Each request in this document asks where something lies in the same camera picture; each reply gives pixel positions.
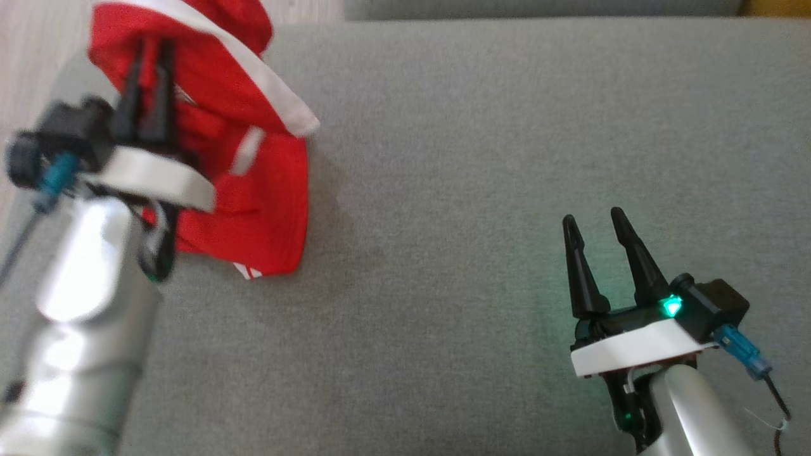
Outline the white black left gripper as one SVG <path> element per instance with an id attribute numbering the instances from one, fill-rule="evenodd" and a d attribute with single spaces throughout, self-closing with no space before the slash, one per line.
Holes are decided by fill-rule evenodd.
<path id="1" fill-rule="evenodd" d="M 142 98 L 139 79 L 143 63 L 144 41 L 140 41 L 111 118 L 111 134 L 117 144 L 139 144 Z M 151 107 L 140 125 L 140 139 L 153 152 L 176 153 L 174 45 L 168 39 L 159 41 L 155 75 Z M 104 167 L 98 172 L 84 172 L 83 179 L 117 193 L 199 212 L 214 212 L 214 185 L 190 165 L 156 153 L 144 148 L 116 146 Z"/>

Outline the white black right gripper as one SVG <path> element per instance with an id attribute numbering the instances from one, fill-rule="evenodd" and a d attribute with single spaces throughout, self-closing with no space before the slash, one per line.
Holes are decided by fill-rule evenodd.
<path id="1" fill-rule="evenodd" d="M 634 299 L 641 308 L 660 305 L 671 297 L 666 278 L 634 230 L 622 208 L 611 209 L 618 242 L 625 248 L 634 282 Z M 590 319 L 611 311 L 585 257 L 585 242 L 575 217 L 562 220 L 572 314 Z M 721 403 L 697 360 L 714 341 L 699 343 L 673 318 L 657 321 L 603 339 L 586 338 L 595 322 L 580 321 L 570 360 L 581 378 L 603 380 L 616 428 L 636 444 L 719 444 Z"/>

